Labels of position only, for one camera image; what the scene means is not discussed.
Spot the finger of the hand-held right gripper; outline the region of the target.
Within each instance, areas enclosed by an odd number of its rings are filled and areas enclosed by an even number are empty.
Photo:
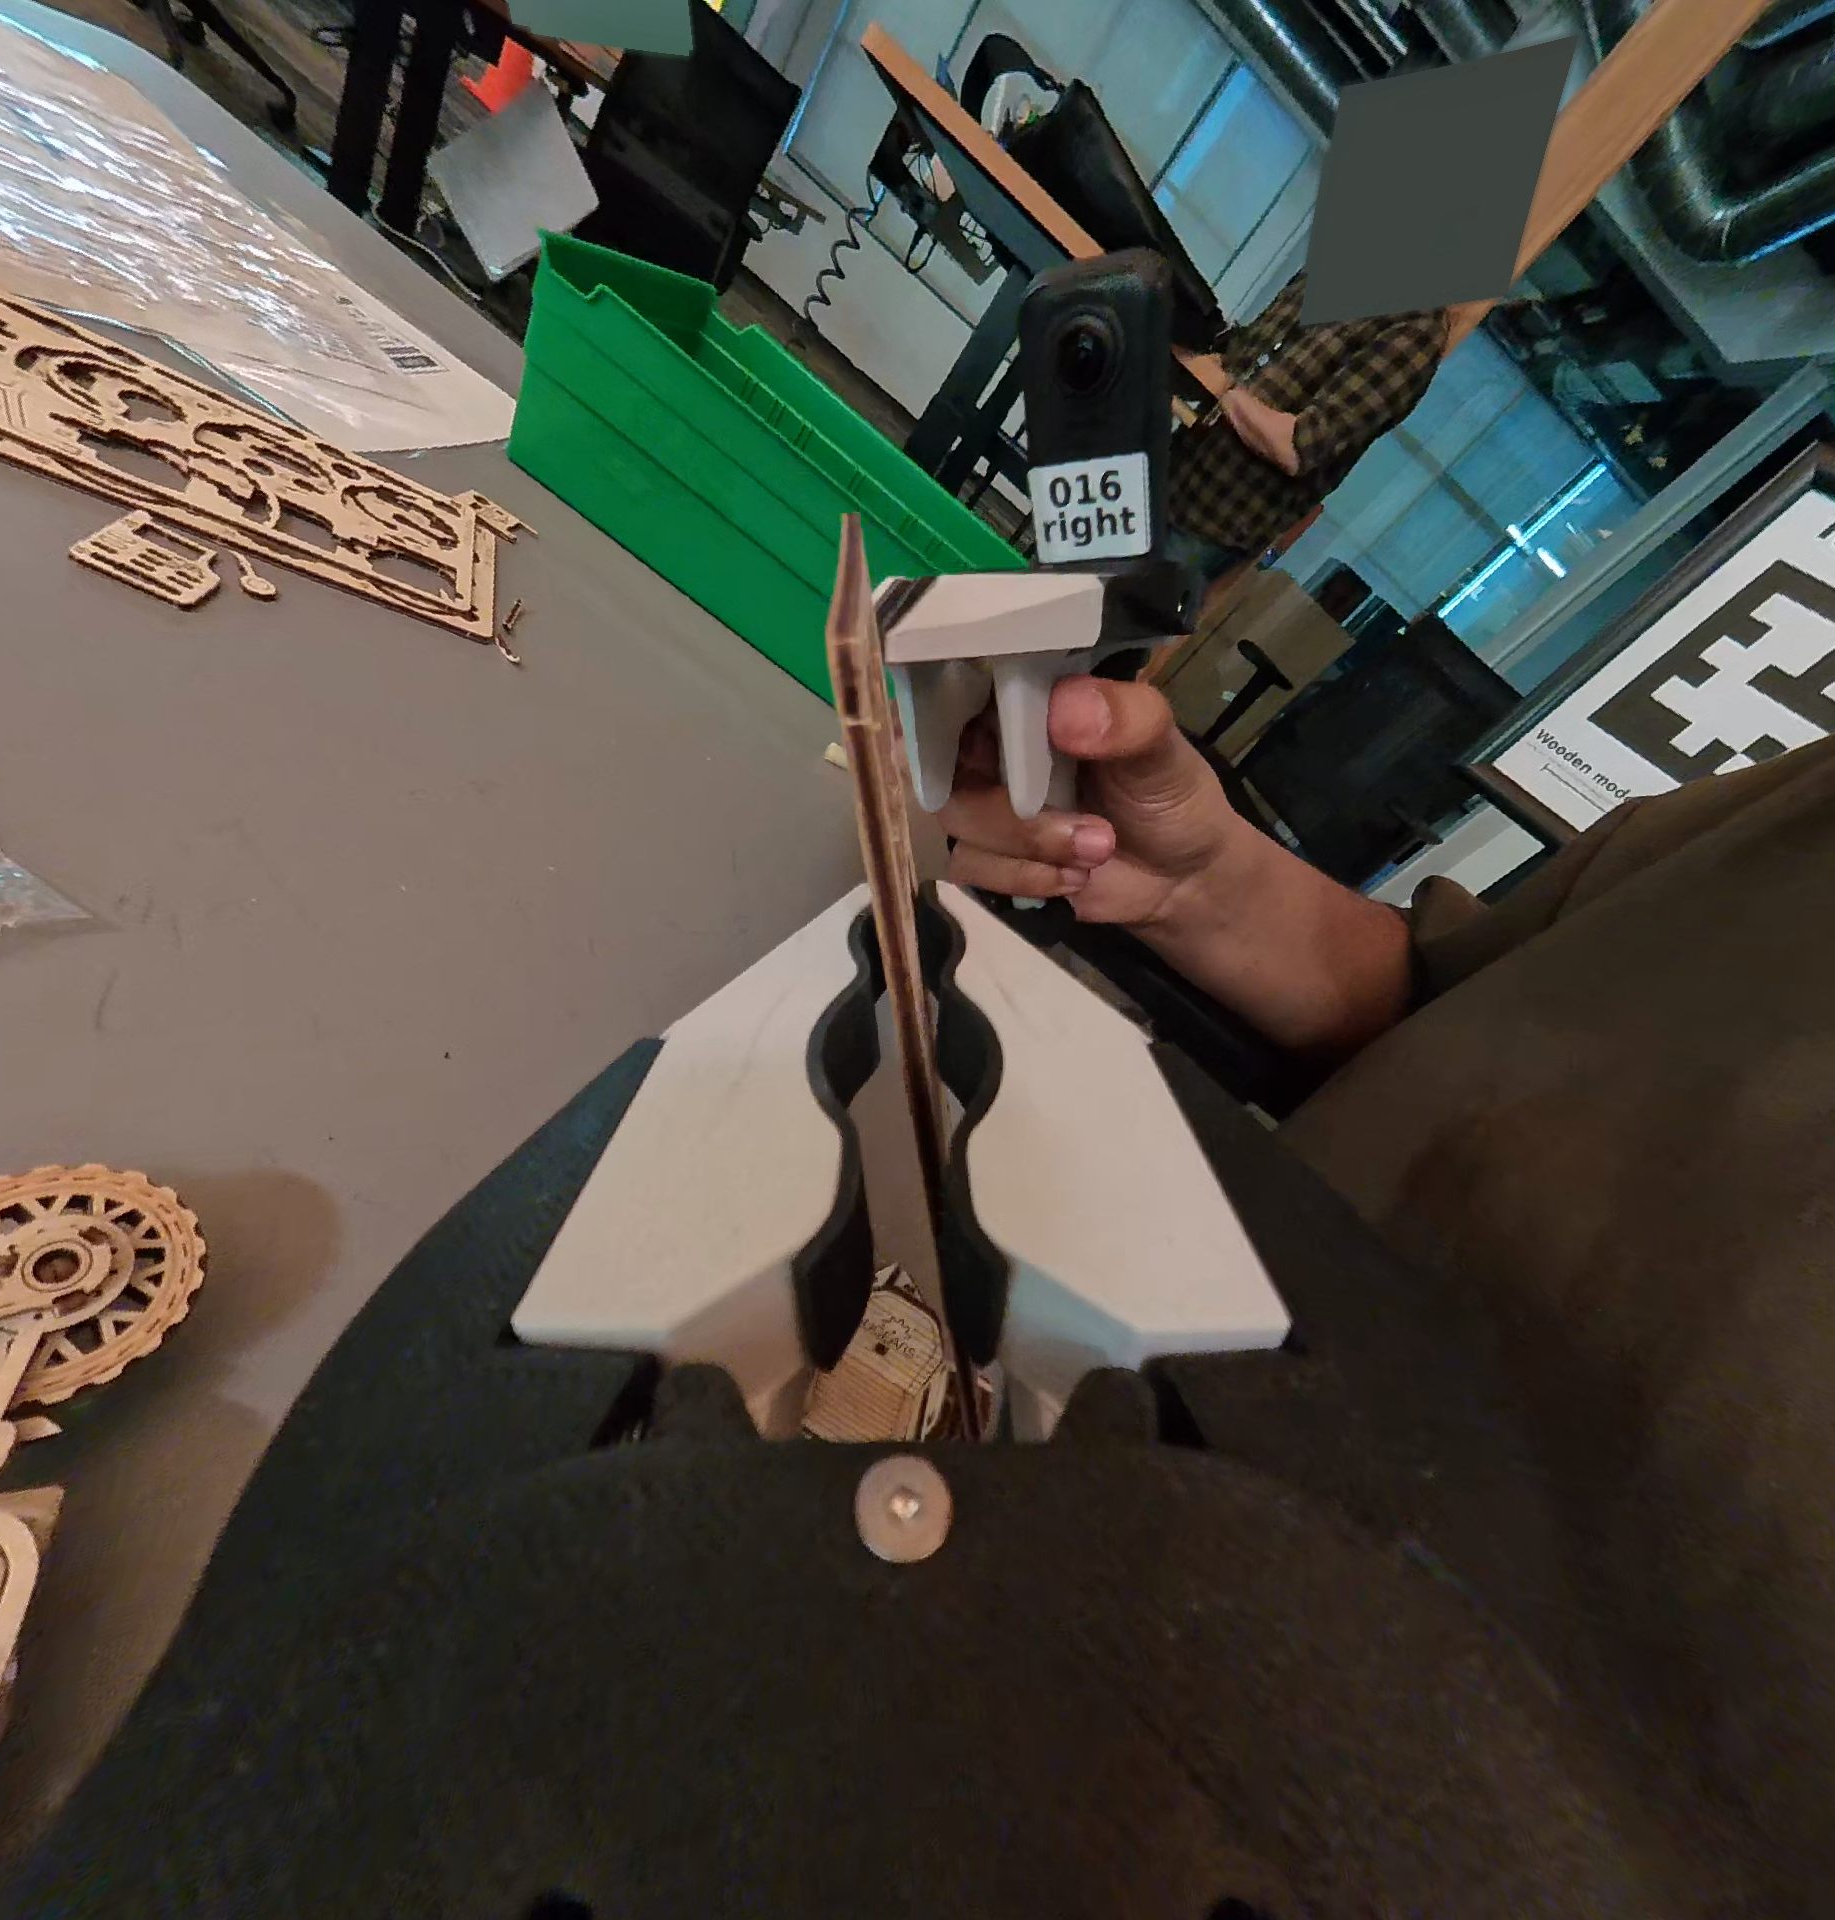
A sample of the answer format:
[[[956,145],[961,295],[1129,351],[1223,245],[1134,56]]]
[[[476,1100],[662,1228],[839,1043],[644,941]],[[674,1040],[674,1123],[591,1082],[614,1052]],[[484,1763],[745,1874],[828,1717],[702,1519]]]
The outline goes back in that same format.
[[[927,814],[949,803],[961,735],[994,696],[988,649],[968,604],[944,579],[889,579],[874,591],[910,787]]]
[[[1077,764],[1048,738],[1048,699],[1109,655],[1104,583],[1094,574],[950,574],[970,600],[994,670],[1000,769],[1012,812],[1032,820],[1077,799]]]

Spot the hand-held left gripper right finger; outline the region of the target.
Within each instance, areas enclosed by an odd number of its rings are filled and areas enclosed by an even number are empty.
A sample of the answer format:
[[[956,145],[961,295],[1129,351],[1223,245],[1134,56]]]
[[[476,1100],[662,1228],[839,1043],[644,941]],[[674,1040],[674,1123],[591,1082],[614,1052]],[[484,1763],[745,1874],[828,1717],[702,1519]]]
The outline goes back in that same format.
[[[954,882],[924,903],[961,1106],[949,1318],[1010,1434],[1048,1439],[1101,1369],[1281,1350],[1290,1313],[1144,1031]]]

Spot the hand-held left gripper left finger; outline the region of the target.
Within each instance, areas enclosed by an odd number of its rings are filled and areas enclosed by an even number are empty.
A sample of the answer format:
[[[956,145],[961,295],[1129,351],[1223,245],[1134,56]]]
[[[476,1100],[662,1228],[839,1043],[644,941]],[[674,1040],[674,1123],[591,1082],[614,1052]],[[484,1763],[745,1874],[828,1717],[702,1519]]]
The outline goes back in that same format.
[[[764,1437],[801,1432],[813,1359],[792,1259],[839,1197],[808,1040],[855,978],[864,884],[662,1034],[513,1311],[529,1347],[711,1363]]]

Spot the slotted wooden puzzle sheet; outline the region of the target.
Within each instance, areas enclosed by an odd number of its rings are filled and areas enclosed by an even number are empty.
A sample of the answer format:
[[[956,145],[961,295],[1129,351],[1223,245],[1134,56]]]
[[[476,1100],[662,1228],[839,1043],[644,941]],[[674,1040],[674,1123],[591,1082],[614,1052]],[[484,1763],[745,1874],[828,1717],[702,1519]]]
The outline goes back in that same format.
[[[949,1132],[935,1022],[921,941],[915,877],[906,808],[904,752],[891,708],[864,522],[845,512],[836,540],[826,628],[828,667],[842,752],[852,769],[861,850],[891,1002],[906,1109],[924,1183],[935,1254],[944,1256]]]

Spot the grey desk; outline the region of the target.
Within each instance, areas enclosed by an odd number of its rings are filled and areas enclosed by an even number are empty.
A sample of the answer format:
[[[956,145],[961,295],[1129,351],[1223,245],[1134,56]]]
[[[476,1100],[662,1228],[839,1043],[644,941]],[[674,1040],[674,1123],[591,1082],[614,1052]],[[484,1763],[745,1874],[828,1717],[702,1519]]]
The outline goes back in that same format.
[[[828,708],[501,446],[394,464],[532,538],[495,649],[279,573],[180,612],[0,463],[0,1173],[174,1188],[208,1281],[7,1479],[62,1485],[0,1744],[0,1893],[174,1637],[284,1416],[465,1192],[857,877]]]

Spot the person's right hand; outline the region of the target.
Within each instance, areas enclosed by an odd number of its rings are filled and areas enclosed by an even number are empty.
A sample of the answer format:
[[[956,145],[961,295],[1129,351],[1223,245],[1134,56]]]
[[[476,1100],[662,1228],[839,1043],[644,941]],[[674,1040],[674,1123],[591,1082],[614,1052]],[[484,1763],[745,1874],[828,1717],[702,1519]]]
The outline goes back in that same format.
[[[1159,926],[1232,836],[1215,774],[1144,681],[1059,679],[1048,744],[1069,759],[1074,795],[1023,814],[1006,783],[998,704],[962,728],[940,810],[949,877],[996,900],[1069,905],[1094,923]]]

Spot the wooden-top standing table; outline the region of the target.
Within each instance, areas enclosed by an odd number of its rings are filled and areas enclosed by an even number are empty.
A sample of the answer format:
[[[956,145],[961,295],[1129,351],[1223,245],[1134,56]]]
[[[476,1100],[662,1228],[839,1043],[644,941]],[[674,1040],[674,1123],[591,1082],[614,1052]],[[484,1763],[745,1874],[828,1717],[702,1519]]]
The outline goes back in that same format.
[[[889,28],[862,32],[864,60],[892,101],[892,126],[937,158],[959,205],[982,230],[1000,262],[1000,289],[973,326],[944,385],[924,408],[906,452],[950,492],[970,482],[1009,478],[1023,485],[1023,446],[1009,419],[1023,396],[1019,318],[1030,282],[1044,270],[1103,254],[1089,238],[1016,161],[928,77]],[[1215,349],[1188,351],[1175,332],[1173,353],[1196,389],[1209,393]]]

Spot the small wooden chair model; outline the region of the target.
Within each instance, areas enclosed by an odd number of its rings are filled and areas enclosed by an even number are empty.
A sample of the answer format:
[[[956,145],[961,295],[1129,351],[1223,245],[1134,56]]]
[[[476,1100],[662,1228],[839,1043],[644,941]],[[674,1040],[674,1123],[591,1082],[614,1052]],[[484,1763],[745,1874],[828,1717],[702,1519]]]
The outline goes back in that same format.
[[[928,1444],[961,1434],[945,1330],[906,1266],[877,1266],[839,1364],[808,1385],[801,1436],[833,1444]]]

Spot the green plastic bin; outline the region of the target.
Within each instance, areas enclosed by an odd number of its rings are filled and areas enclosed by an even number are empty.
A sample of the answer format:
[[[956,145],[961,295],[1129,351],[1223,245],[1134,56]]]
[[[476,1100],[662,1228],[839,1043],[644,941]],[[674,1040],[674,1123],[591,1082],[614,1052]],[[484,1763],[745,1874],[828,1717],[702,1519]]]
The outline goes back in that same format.
[[[509,459],[821,699],[845,516],[874,580],[1028,560],[711,282],[543,235]]]

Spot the wooden beam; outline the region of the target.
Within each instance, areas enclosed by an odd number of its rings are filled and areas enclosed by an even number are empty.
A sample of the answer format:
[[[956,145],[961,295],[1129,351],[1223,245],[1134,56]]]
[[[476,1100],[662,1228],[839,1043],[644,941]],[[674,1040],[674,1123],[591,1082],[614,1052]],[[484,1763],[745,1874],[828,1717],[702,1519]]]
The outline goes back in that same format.
[[[1554,118],[1514,278],[1562,238],[1767,9],[1770,3],[1639,5],[1631,24]]]

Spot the wooden gear wheel model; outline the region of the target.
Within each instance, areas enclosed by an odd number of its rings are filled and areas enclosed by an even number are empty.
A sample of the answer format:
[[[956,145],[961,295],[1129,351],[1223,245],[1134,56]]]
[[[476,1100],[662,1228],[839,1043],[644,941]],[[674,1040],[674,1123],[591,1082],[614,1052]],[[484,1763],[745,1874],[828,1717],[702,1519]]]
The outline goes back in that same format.
[[[49,1414],[158,1352],[208,1277],[171,1188],[104,1163],[0,1177],[0,1472]]]

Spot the framed black-white marker sign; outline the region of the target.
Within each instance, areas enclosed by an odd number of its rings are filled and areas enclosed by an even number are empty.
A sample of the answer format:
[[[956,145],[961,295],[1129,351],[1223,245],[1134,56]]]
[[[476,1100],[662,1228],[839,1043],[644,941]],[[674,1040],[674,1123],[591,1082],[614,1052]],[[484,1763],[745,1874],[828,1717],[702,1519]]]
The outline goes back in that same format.
[[[1458,768],[1558,849],[1835,733],[1835,447],[1796,454]]]

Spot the silver ventilation ducts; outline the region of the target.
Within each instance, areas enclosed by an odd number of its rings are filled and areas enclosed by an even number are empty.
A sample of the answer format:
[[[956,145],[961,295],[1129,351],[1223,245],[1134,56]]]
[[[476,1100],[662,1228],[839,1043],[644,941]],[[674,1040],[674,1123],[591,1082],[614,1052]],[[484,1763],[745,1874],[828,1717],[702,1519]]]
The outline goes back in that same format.
[[[1350,84],[1573,39],[1564,105],[1653,5],[1211,5],[1267,86],[1329,134]],[[1707,72],[1577,212],[1727,377],[1835,379],[1835,5],[1669,5]]]

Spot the long wooden table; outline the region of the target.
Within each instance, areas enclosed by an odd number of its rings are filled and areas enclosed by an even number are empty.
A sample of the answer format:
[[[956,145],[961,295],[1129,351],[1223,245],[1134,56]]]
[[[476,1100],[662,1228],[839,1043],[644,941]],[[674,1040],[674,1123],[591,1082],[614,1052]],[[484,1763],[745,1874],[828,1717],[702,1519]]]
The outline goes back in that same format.
[[[621,54],[521,30],[513,5],[132,3],[120,21],[177,70],[304,161],[331,198],[400,245],[435,235],[424,214],[432,158],[484,119],[497,60],[541,77],[563,118],[601,95]]]

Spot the plastic-wrapped instruction sheet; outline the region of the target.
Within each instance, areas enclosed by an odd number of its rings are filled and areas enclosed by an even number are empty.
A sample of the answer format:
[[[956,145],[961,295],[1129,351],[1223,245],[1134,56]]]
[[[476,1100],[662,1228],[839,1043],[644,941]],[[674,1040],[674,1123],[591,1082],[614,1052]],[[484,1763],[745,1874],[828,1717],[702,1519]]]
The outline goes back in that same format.
[[[245,198],[129,80],[0,5],[0,293],[166,340],[343,449],[495,444],[517,403]]]

